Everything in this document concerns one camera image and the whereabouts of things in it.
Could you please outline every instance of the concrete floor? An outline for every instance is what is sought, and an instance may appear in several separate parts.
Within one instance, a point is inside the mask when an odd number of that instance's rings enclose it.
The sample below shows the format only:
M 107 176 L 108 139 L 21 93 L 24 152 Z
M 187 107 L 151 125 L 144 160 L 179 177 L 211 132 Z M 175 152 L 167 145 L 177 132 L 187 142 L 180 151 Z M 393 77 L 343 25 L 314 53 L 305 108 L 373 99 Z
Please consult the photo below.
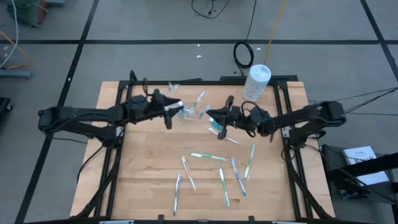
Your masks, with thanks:
M 197 0 L 206 12 L 210 3 Z M 225 0 L 215 1 L 221 9 Z M 42 28 L 20 25 L 21 40 L 76 40 L 75 44 L 21 44 L 34 59 L 31 80 L 0 79 L 0 96 L 10 97 L 14 110 L 0 130 L 0 223 L 13 223 L 43 145 L 37 111 L 57 104 L 93 0 L 68 0 L 52 7 Z M 386 40 L 398 39 L 395 0 L 368 0 Z M 88 40 L 243 39 L 254 1 L 234 0 L 220 17 L 196 16 L 188 0 L 100 0 Z M 282 1 L 260 0 L 249 39 L 268 39 Z M 0 30 L 14 38 L 14 22 L 0 3 Z M 289 1 L 275 37 L 279 40 L 377 40 L 360 0 Z M 254 63 L 262 63 L 266 45 L 252 44 Z M 398 45 L 388 45 L 398 57 Z M 233 44 L 86 44 L 83 47 L 65 105 L 94 107 L 101 82 L 128 79 L 133 69 L 148 80 L 202 78 L 218 80 L 238 71 Z M 238 49 L 238 57 L 248 57 Z M 23 60 L 16 53 L 9 64 Z M 397 86 L 386 56 L 376 45 L 274 44 L 267 64 L 273 75 L 297 75 L 311 100 L 332 100 Z M 345 101 L 349 107 L 369 97 Z M 398 113 L 396 93 L 358 112 Z M 328 129 L 322 143 L 341 147 L 371 145 L 378 153 L 397 152 L 398 119 L 389 116 L 348 115 L 338 129 Z M 59 136 L 72 136 L 59 133 Z M 67 218 L 75 194 L 75 178 L 85 146 L 53 141 L 26 216 L 26 222 Z M 393 223 L 391 207 L 380 203 L 333 197 L 338 218 Z

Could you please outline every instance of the toothbrush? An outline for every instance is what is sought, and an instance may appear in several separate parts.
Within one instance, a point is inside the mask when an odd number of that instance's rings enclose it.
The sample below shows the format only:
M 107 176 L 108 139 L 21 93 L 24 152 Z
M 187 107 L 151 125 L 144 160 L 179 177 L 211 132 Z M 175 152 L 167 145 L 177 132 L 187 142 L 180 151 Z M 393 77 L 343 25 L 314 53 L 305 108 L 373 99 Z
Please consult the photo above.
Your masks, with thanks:
M 219 131 L 221 131 L 223 129 L 213 118 L 209 118 L 209 121 L 215 129 L 217 129 Z
M 178 174 L 177 183 L 175 183 L 175 198 L 174 198 L 174 209 L 173 216 L 175 216 L 177 212 L 177 204 L 178 204 L 178 184 L 181 182 L 182 174 Z
M 255 144 L 251 145 L 250 159 L 249 159 L 249 162 L 248 162 L 248 166 L 246 167 L 246 170 L 244 171 L 244 179 L 245 180 L 249 179 L 249 170 L 250 170 L 250 167 L 251 167 L 251 161 L 253 160 L 254 150 L 256 150 L 256 145 Z
M 211 156 L 211 155 L 206 155 L 206 154 L 199 154 L 199 153 L 192 153 L 191 152 L 189 155 L 193 156 L 193 157 L 204 158 L 204 159 L 218 159 L 218 160 L 223 161 L 223 162 L 226 161 L 226 159 L 224 159 L 222 157 Z
M 173 95 L 174 93 L 177 92 L 178 86 L 179 86 L 179 84 L 174 84 L 174 85 L 173 85 L 172 83 L 169 82 L 169 92 L 170 92 L 170 95 Z
M 244 189 L 244 185 L 242 183 L 241 177 L 239 176 L 239 171 L 238 171 L 238 168 L 236 166 L 235 158 L 232 158 L 231 161 L 232 161 L 232 166 L 234 167 L 236 178 L 238 179 L 239 184 L 241 185 L 241 188 L 242 188 L 242 191 L 243 191 L 243 196 L 247 197 L 248 194 L 246 193 L 246 190 Z
M 199 96 L 198 96 L 198 98 L 197 98 L 197 101 L 193 103 L 193 105 L 192 105 L 192 107 L 191 107 L 191 109 L 190 109 L 190 113 L 192 113 L 192 111 L 195 110 L 195 109 L 197 108 L 197 106 L 199 105 L 199 103 L 200 103 L 201 99 L 203 98 L 203 96 L 205 95 L 205 93 L 206 93 L 206 90 L 203 90 L 203 91 L 199 94 Z
M 227 193 L 227 190 L 226 190 L 226 184 L 225 184 L 225 180 L 224 180 L 223 168 L 220 167 L 218 170 L 220 171 L 221 182 L 223 183 L 225 204 L 226 204 L 226 206 L 229 207 L 229 198 L 228 198 L 228 193 Z
M 192 179 L 192 176 L 191 176 L 191 173 L 190 173 L 190 170 L 189 170 L 189 166 L 188 166 L 188 163 L 187 163 L 187 160 L 186 160 L 185 156 L 181 157 L 181 160 L 182 160 L 182 165 L 184 166 L 184 169 L 185 169 L 185 171 L 188 174 L 189 181 L 191 182 L 193 189 L 195 191 L 197 191 L 197 187 L 195 186 L 195 183 L 193 182 L 193 179 Z
M 203 110 L 200 114 L 199 114 L 199 119 L 201 119 L 203 117 L 203 115 L 205 115 L 206 111 L 210 110 L 210 105 L 206 105 L 205 106 L 205 110 Z
M 218 135 L 218 132 L 217 132 L 216 130 L 214 130 L 213 128 L 208 128 L 208 130 L 209 130 L 211 133 Z M 234 139 L 231 139 L 231 138 L 229 138 L 229 137 L 225 137 L 225 139 L 227 139 L 227 140 L 229 140 L 229 141 L 231 141 L 231 142 L 233 142 L 233 143 L 235 143 L 235 144 L 239 144 L 237 141 L 235 141 Z

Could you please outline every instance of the wooden tabletop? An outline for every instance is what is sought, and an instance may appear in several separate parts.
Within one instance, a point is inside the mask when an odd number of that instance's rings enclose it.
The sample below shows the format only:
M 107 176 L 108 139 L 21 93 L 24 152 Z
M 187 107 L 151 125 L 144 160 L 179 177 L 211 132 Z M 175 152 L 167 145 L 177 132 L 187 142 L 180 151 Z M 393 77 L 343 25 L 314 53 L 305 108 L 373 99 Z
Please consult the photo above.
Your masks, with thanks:
M 308 104 L 302 82 L 288 82 L 289 96 L 293 110 Z M 168 86 L 149 86 L 149 92 L 158 88 L 168 93 Z M 221 108 L 229 95 L 235 97 L 234 104 L 240 105 L 243 86 L 180 86 L 176 98 L 186 102 L 196 100 L 198 94 L 206 90 L 201 107 L 211 105 Z M 118 82 L 103 82 L 97 108 L 114 105 Z M 141 86 L 134 86 L 133 95 L 143 94 Z M 267 87 L 258 102 L 261 108 L 277 116 L 274 90 Z M 269 138 L 250 138 L 244 131 L 228 128 L 228 137 L 237 140 L 234 144 L 227 140 L 217 140 L 207 128 L 210 126 L 207 115 L 201 120 L 187 121 L 176 115 L 173 128 L 167 130 L 162 118 L 145 121 L 137 125 L 128 124 L 124 137 L 123 152 L 119 168 L 118 183 L 113 206 L 113 219 L 155 220 L 165 215 L 166 220 L 247 220 L 254 215 L 256 220 L 294 220 L 292 197 L 285 162 L 280 158 L 282 137 L 280 132 Z M 250 179 L 244 181 L 247 198 L 243 196 L 233 171 L 230 158 L 235 157 L 241 175 L 247 166 L 251 145 L 256 152 L 250 171 Z M 315 140 L 307 144 L 317 145 Z M 85 159 L 90 157 L 100 142 L 88 141 Z M 71 215 L 80 212 L 96 192 L 103 167 L 103 150 L 83 170 L 76 189 Z M 227 158 L 227 162 L 200 159 L 188 155 L 190 152 L 212 154 Z M 334 216 L 330 194 L 323 171 L 319 152 L 301 149 L 308 189 L 319 204 Z M 185 156 L 190 166 L 197 192 L 192 189 L 181 157 Z M 223 188 L 218 168 L 222 167 L 231 206 L 224 204 Z M 180 183 L 178 210 L 172 216 L 175 196 L 175 182 L 178 174 L 183 175 Z M 301 192 L 299 201 L 301 214 L 305 216 Z M 104 208 L 108 200 L 108 190 L 104 194 Z

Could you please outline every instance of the white container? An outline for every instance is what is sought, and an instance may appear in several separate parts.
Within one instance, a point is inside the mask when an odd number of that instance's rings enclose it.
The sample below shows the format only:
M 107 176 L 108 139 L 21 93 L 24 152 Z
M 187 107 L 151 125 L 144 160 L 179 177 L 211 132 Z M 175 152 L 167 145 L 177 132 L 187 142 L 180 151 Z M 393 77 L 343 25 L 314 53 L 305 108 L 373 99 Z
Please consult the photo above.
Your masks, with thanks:
M 266 89 L 271 79 L 271 71 L 265 65 L 253 65 L 250 68 L 248 78 L 243 88 L 243 98 L 249 101 L 257 101 Z

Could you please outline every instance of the black equipment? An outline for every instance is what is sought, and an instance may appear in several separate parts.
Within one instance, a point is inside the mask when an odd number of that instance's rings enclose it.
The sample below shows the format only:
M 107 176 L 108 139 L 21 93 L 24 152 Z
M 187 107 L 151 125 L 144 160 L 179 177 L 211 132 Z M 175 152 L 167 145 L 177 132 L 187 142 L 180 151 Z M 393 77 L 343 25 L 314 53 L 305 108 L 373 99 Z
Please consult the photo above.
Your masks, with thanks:
M 218 139 L 224 139 L 226 127 L 233 126 L 245 130 L 250 137 L 256 136 L 256 130 L 262 137 L 271 134 L 272 140 L 273 133 L 279 128 L 309 121 L 301 128 L 289 129 L 290 145 L 300 146 L 312 134 L 319 134 L 319 138 L 324 135 L 323 128 L 338 127 L 346 122 L 343 106 L 336 101 L 323 101 L 272 118 L 268 112 L 251 101 L 245 101 L 239 107 L 233 106 L 233 100 L 234 97 L 229 96 L 224 108 L 207 111 L 207 114 L 223 128 L 218 134 Z M 243 108 L 245 104 L 252 104 L 254 107 L 248 110 Z M 249 115 L 244 114 L 245 110 L 249 111 Z
M 88 138 L 96 137 L 104 147 L 116 147 L 119 144 L 117 136 L 120 131 L 117 127 L 127 123 L 137 124 L 141 121 L 164 117 L 167 129 L 172 128 L 172 117 L 182 108 L 180 99 L 169 98 L 155 89 L 153 94 L 146 96 L 133 96 L 130 100 L 108 109 L 72 108 L 72 107 L 51 107 L 39 111 L 39 129 L 45 133 L 57 131 L 68 131 L 71 133 L 83 134 Z M 83 121 L 103 121 L 108 125 L 99 128 Z

